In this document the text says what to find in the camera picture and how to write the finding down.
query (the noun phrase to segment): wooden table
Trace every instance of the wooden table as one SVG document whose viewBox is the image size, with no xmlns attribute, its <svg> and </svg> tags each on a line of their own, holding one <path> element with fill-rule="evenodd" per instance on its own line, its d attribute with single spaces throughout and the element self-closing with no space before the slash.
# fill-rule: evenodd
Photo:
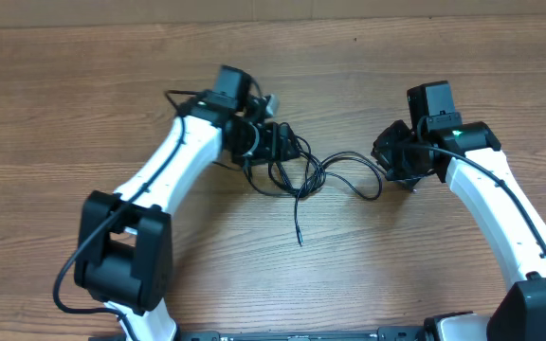
<svg viewBox="0 0 546 341">
<path fill-rule="evenodd" d="M 66 315 L 53 280 L 94 188 L 112 191 L 169 131 L 164 89 L 212 87 L 220 63 L 257 77 L 321 157 L 369 154 L 405 91 L 450 81 L 464 121 L 485 121 L 546 221 L 546 16 L 446 17 L 0 30 L 0 340 L 84 340 L 110 315 Z M 299 177 L 300 163 L 290 166 Z M 375 191 L 360 165 L 335 166 Z M 266 179 L 257 183 L 266 187 Z M 363 330 L 494 311 L 499 267 L 447 186 L 376 202 L 342 183 L 300 204 L 211 167 L 173 219 L 166 297 L 184 330 Z M 68 276 L 63 300 L 98 306 Z"/>
</svg>

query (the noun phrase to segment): black bracket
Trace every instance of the black bracket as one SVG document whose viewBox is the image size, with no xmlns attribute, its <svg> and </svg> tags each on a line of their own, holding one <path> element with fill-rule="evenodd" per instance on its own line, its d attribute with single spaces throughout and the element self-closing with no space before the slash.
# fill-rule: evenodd
<svg viewBox="0 0 546 341">
<path fill-rule="evenodd" d="M 490 341 L 546 340 L 546 279 L 518 281 L 486 329 Z"/>
<path fill-rule="evenodd" d="M 501 149 L 501 143 L 485 123 L 463 124 L 447 81 L 408 90 L 408 103 L 412 128 L 397 120 L 373 144 L 372 156 L 387 171 L 389 181 L 404 180 L 413 186 L 433 173 L 441 182 L 446 181 L 450 157 L 422 149 L 401 149 L 402 144 L 425 144 L 462 156 L 482 148 Z"/>
<path fill-rule="evenodd" d="M 78 244 L 125 202 L 97 190 L 83 204 Z M 110 233 L 136 230 L 136 246 L 112 241 Z M 100 302 L 113 301 L 135 314 L 153 310 L 165 296 L 172 272 L 172 219 L 161 207 L 130 205 L 78 256 L 75 283 Z"/>
<path fill-rule="evenodd" d="M 243 70 L 222 65 L 214 88 L 180 104 L 179 115 L 198 117 L 221 128 L 224 148 L 236 165 L 248 161 L 255 166 L 300 157 L 290 126 L 265 122 L 275 114 L 277 98 L 250 95 L 252 84 L 255 81 Z"/>
</svg>

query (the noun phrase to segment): wire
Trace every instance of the wire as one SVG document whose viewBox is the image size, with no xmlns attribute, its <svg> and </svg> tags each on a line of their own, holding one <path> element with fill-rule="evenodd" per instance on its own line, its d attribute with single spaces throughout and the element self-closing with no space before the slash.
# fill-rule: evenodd
<svg viewBox="0 0 546 341">
<path fill-rule="evenodd" d="M 425 141 L 423 140 L 423 134 L 422 134 L 423 122 L 425 122 L 425 119 L 427 119 L 426 116 L 420 117 L 418 119 L 418 123 L 416 123 L 416 138 L 418 138 L 418 142 L 420 143 L 425 143 Z"/>
<path fill-rule="evenodd" d="M 312 151 L 311 146 L 309 143 L 302 137 L 296 135 L 297 139 L 297 147 L 300 153 L 300 157 L 307 160 L 305 169 L 304 169 L 304 175 L 303 175 L 303 183 L 299 188 L 295 188 L 292 185 L 292 182 L 287 175 L 287 172 L 285 171 L 285 168 L 282 165 L 282 162 L 269 162 L 268 164 L 268 176 L 271 182 L 275 184 L 275 186 L 282 190 L 282 192 L 278 193 L 271 193 L 264 190 L 261 190 L 260 188 L 256 187 L 254 183 L 252 182 L 252 166 L 249 163 L 249 160 L 246 160 L 246 163 L 244 165 L 244 175 L 246 176 L 247 182 L 259 193 L 266 195 L 266 196 L 272 196 L 272 197 L 278 197 L 278 198 L 284 198 L 284 197 L 294 197 L 294 227 L 296 229 L 296 236 L 297 240 L 299 242 L 300 246 L 304 245 L 304 240 L 302 238 L 302 232 L 300 231 L 300 224 L 299 224 L 299 217 L 298 217 L 298 211 L 299 211 L 299 201 L 300 199 L 306 198 L 309 195 L 319 191 L 321 187 L 324 185 L 327 176 L 333 176 L 340 181 L 344 182 L 355 194 L 357 194 L 360 198 L 368 201 L 373 201 L 378 199 L 380 197 L 380 194 L 382 193 L 383 189 L 383 178 L 381 176 L 381 173 L 384 174 L 385 172 L 380 169 L 378 166 L 376 166 L 372 161 L 370 161 L 368 158 L 366 158 L 364 155 L 356 152 L 340 152 L 332 154 L 328 157 L 326 157 L 323 161 L 319 161 L 317 159 Z M 354 161 L 361 163 L 368 167 L 376 176 L 376 180 L 378 182 L 378 192 L 374 196 L 367 196 L 363 194 L 359 189 L 357 189 L 355 186 L 351 184 L 347 179 L 344 177 L 333 173 L 326 171 L 328 167 L 334 165 L 336 162 L 341 161 Z M 278 170 L 278 173 L 281 177 L 281 180 L 277 179 L 273 174 L 273 166 L 275 166 Z"/>
<path fill-rule="evenodd" d="M 256 81 L 255 78 L 252 77 L 252 84 L 254 84 L 254 87 L 256 88 L 256 92 L 258 93 L 258 97 L 263 97 L 263 91 L 261 90 L 261 85 Z"/>
<path fill-rule="evenodd" d="M 176 113 L 178 114 L 180 112 L 180 107 L 174 99 L 172 98 L 172 95 L 189 95 L 189 96 L 203 96 L 203 93 L 197 92 L 197 91 L 183 91 L 183 90 L 166 90 L 164 91 L 163 95 L 166 97 L 168 102 L 172 105 Z"/>
<path fill-rule="evenodd" d="M 228 169 L 230 171 L 242 171 L 242 169 L 232 168 L 231 166 L 227 166 L 224 163 L 220 163 L 220 162 L 217 162 L 217 161 L 212 162 L 212 164 L 214 164 L 216 166 L 220 166 L 220 167 L 222 167 L 224 169 Z"/>
<path fill-rule="evenodd" d="M 176 94 L 176 93 L 180 93 L 180 92 L 175 92 L 174 90 L 165 92 L 166 98 L 175 109 L 177 109 L 178 106 L 176 105 L 174 100 L 169 96 L 169 94 Z M 183 92 L 180 95 L 193 95 L 193 93 Z M 134 330 L 132 329 L 132 325 L 130 324 L 130 321 L 128 320 L 126 314 L 124 314 L 122 311 L 118 309 L 112 309 L 112 308 L 77 309 L 77 308 L 67 307 L 61 301 L 60 290 L 63 284 L 64 276 L 66 275 L 70 267 L 73 265 L 77 257 L 83 252 L 83 250 L 85 250 L 86 247 L 88 247 L 88 245 L 96 238 L 96 236 L 98 236 L 103 230 L 107 229 L 112 224 L 114 224 L 119 218 L 119 216 L 123 212 L 125 212 L 130 207 L 130 205 L 140 197 L 140 195 L 142 195 L 144 192 L 146 192 L 149 189 L 149 187 L 153 184 L 153 182 L 161 174 L 161 172 L 164 171 L 166 167 L 168 167 L 168 165 L 170 165 L 170 162 L 172 162 L 173 158 L 178 153 L 180 146 L 185 144 L 185 140 L 184 140 L 185 132 L 186 132 L 185 118 L 183 118 L 182 116 L 179 116 L 179 117 L 180 117 L 181 133 L 170 155 L 161 164 L 161 166 L 159 166 L 159 168 L 153 173 L 153 175 L 151 175 L 149 180 L 143 183 L 142 186 L 140 186 L 140 188 L 138 189 L 138 191 L 128 201 L 124 202 L 123 205 L 121 205 L 113 214 L 111 214 L 102 223 L 100 223 L 98 227 L 96 227 L 94 231 L 77 247 L 75 252 L 73 252 L 71 257 L 68 258 L 63 268 L 59 272 L 58 276 L 56 277 L 56 281 L 54 281 L 54 288 L 52 290 L 54 303 L 61 311 L 65 313 L 68 313 L 68 314 L 99 314 L 99 313 L 115 314 L 119 319 L 121 319 L 121 321 L 123 322 L 123 325 L 126 328 L 126 331 L 128 332 L 128 335 L 130 336 L 130 339 L 132 339 L 133 341 L 138 341 L 137 336 L 134 333 Z"/>
<path fill-rule="evenodd" d="M 511 201 L 515 204 L 516 208 L 518 209 L 519 213 L 521 213 L 521 216 L 523 217 L 524 221 L 528 225 L 528 228 L 530 228 L 530 232 L 532 232 L 532 235 L 535 237 L 535 240 L 537 240 L 538 245 L 540 246 L 540 249 L 542 250 L 542 254 L 546 257 L 546 243 L 544 239 L 540 236 L 540 233 L 537 230 L 537 227 L 535 226 L 534 222 L 530 218 L 530 215 L 526 211 L 526 208 L 523 206 L 521 201 L 519 200 L 518 196 L 511 190 L 507 184 L 504 182 L 504 180 L 500 179 L 498 176 L 496 176 L 492 171 L 487 170 L 482 165 L 478 164 L 477 162 L 470 160 L 462 155 L 447 151 L 445 149 L 432 147 L 428 145 L 418 145 L 418 144 L 408 144 L 408 145 L 397 145 L 395 148 L 399 149 L 419 149 L 419 150 L 429 150 L 437 153 L 442 153 L 447 156 L 454 157 L 458 160 L 461 160 L 465 162 L 467 165 L 475 168 L 476 170 L 482 172 L 487 177 L 492 179 L 498 185 L 500 188 L 502 188 L 505 193 L 509 196 Z"/>
</svg>

